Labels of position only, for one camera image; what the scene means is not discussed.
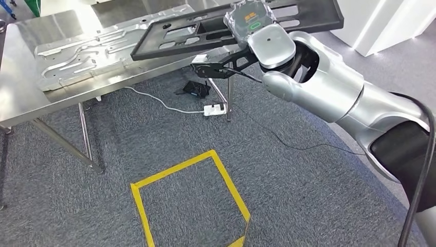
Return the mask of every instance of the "stainless steel table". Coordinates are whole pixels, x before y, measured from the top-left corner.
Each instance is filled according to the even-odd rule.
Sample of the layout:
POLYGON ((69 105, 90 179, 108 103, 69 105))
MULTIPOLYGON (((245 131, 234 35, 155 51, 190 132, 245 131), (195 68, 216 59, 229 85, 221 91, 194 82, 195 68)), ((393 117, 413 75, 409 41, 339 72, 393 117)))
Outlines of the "stainless steel table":
MULTIPOLYGON (((82 102, 188 66, 195 54, 138 61, 123 70, 114 70, 44 93, 37 88, 35 83, 39 78, 34 56, 35 48, 41 44, 83 33, 96 33, 101 28, 183 4, 189 4, 195 11, 198 11, 229 2, 232 1, 113 0, 89 6, 88 11, 70 10, 9 25, 0 69, 0 130, 10 132, 10 126, 30 121, 86 165, 102 173, 103 167, 92 161, 82 102), (74 104, 79 105, 86 155, 40 119, 45 114, 74 104)), ((214 54, 225 52, 229 52, 229 49, 218 48, 211 51, 214 54)), ((223 101, 227 102, 221 93, 219 95, 223 101)))

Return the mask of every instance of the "white cable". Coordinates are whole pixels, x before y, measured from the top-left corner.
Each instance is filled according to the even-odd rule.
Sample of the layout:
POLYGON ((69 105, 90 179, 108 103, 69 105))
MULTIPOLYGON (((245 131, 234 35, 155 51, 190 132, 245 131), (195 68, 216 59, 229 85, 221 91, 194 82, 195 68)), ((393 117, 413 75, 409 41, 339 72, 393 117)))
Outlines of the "white cable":
POLYGON ((137 93, 137 94, 141 94, 141 95, 146 95, 146 96, 149 96, 149 97, 152 97, 153 99, 155 99, 155 100, 158 100, 160 103, 162 103, 163 104, 163 106, 165 107, 165 108, 167 108, 168 110, 171 110, 171 111, 177 111, 177 112, 181 112, 181 113, 186 113, 186 114, 191 114, 191 113, 204 113, 204 111, 197 111, 197 112, 186 112, 186 111, 182 111, 182 110, 179 110, 179 109, 176 109, 176 108, 171 108, 171 107, 168 107, 161 99, 159 99, 159 98, 157 98, 157 97, 154 97, 153 95, 151 95, 151 94, 146 94, 146 93, 143 93, 143 92, 140 92, 140 91, 137 91, 136 89, 134 89, 133 87, 130 87, 130 86, 125 86, 124 87, 125 89, 131 89, 131 90, 133 90, 135 93, 137 93))

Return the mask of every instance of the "white wall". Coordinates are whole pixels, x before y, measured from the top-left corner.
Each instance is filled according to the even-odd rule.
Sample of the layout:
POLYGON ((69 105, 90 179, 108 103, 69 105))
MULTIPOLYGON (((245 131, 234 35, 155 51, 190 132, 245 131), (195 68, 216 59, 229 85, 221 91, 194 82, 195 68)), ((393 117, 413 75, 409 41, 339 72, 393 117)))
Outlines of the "white wall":
POLYGON ((344 28, 332 33, 365 57, 421 34, 436 16, 436 0, 338 0, 338 4, 344 28))
POLYGON ((405 0, 369 53, 375 53, 421 34, 436 15, 435 0, 405 0))
POLYGON ((353 46, 379 2, 380 0, 338 0, 344 17, 344 27, 332 30, 332 33, 353 46))

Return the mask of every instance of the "cable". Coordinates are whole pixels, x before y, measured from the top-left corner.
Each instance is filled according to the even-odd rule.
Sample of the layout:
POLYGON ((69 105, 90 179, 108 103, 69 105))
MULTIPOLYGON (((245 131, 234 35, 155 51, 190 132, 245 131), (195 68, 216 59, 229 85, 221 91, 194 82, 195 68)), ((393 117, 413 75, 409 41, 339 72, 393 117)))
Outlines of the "cable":
POLYGON ((262 83, 262 80, 259 80, 258 78, 254 77, 254 76, 252 76, 252 75, 246 74, 246 73, 244 73, 244 72, 241 72, 241 71, 239 71, 239 70, 236 70, 236 69, 233 69, 233 68, 229 68, 229 67, 223 67, 223 69, 224 69, 224 70, 228 70, 228 71, 230 71, 230 72, 233 72, 233 73, 235 73, 235 74, 241 75, 241 76, 245 76, 245 77, 247 77, 248 79, 251 79, 251 80, 256 81, 256 82, 258 82, 258 83, 262 83))
POLYGON ((157 97, 155 97, 155 96, 153 96, 153 95, 151 95, 151 94, 146 94, 146 93, 143 93, 143 92, 140 92, 140 91, 137 91, 136 89, 134 89, 133 87, 130 87, 130 86, 125 86, 124 87, 125 89, 131 89, 131 90, 133 90, 135 93, 137 93, 137 94, 141 94, 141 95, 146 95, 146 96, 149 96, 149 97, 152 97, 153 99, 155 99, 155 100, 158 100, 160 103, 162 103, 163 104, 163 106, 165 107, 165 108, 167 108, 168 110, 171 110, 171 111, 177 111, 177 112, 181 112, 181 113, 186 113, 186 114, 192 114, 192 113, 204 113, 204 111, 196 111, 196 112, 187 112, 187 111, 182 111, 182 110, 179 110, 179 109, 176 109, 176 108, 171 108, 171 107, 168 107, 161 99, 159 99, 159 98, 157 98, 157 97))
POLYGON ((428 125, 430 128, 427 151, 425 153, 425 159, 424 159, 424 165, 423 165, 423 168, 421 170, 421 174, 420 174, 420 177, 418 179, 418 183, 416 184, 415 193, 413 194, 413 199, 412 199, 412 202, 410 203, 409 210, 407 210, 406 220, 404 221, 403 229, 401 230, 401 235, 400 235, 399 240, 398 240, 398 246, 403 247, 403 246, 406 246, 407 239, 409 238, 410 230, 412 229, 413 218, 415 217, 416 210, 417 210, 419 202, 421 200, 421 195, 422 195, 422 191, 424 189, 425 180, 427 179, 427 175, 428 175, 428 172, 429 172, 430 166, 431 166, 431 160, 433 159, 434 148, 436 145, 436 142, 435 142, 436 135, 434 132, 435 121, 434 121, 434 115, 433 115, 432 111, 430 110, 430 108, 428 108, 428 106, 421 103, 419 100, 412 98, 408 95, 404 95, 404 94, 393 93, 393 92, 391 92, 391 94, 409 99, 413 103, 415 103, 427 116, 428 125))
POLYGON ((330 145, 330 144, 327 144, 327 143, 321 143, 321 144, 317 144, 317 145, 314 145, 314 146, 311 146, 311 147, 307 147, 307 148, 297 148, 297 147, 293 147, 293 146, 291 146, 291 145, 285 143, 285 142, 284 142, 284 141, 279 137, 279 135, 278 135, 277 133, 275 133, 273 130, 271 130, 271 129, 269 129, 268 127, 262 125, 262 124, 259 123, 256 119, 254 119, 250 114, 248 114, 247 112, 245 112, 244 110, 242 110, 241 107, 239 107, 239 106, 236 105, 235 103, 233 103, 233 105, 237 106, 237 107, 239 108, 239 110, 241 110, 245 115, 247 115, 249 118, 251 118, 251 120, 253 120, 255 123, 257 123, 257 125, 259 125, 259 126, 262 127, 263 129, 265 129, 265 130, 269 131, 270 133, 272 133, 272 134, 277 138, 277 140, 279 140, 279 142, 281 142, 284 146, 286 146, 286 147, 288 147, 288 148, 295 149, 295 150, 299 150, 299 151, 306 151, 306 150, 313 149, 313 148, 317 148, 317 147, 321 147, 321 146, 327 146, 327 147, 336 148, 336 149, 338 149, 338 150, 341 150, 341 151, 344 151, 344 152, 347 152, 347 153, 350 153, 350 154, 355 154, 355 155, 362 155, 362 156, 365 156, 365 154, 363 154, 363 153, 355 153, 355 152, 349 151, 349 150, 347 150, 347 149, 339 148, 339 147, 336 147, 336 146, 334 146, 334 145, 330 145))

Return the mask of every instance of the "metal sheet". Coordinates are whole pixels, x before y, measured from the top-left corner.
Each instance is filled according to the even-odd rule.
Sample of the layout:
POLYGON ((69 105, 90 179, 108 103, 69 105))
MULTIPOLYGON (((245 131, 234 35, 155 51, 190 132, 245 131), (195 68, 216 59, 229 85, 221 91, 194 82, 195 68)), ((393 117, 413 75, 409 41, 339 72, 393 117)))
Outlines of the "metal sheet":
POLYGON ((79 81, 122 69, 133 63, 130 53, 152 22, 194 12, 182 5, 145 15, 102 30, 98 35, 82 34, 73 38, 39 45, 35 48, 37 86, 50 91, 79 81))

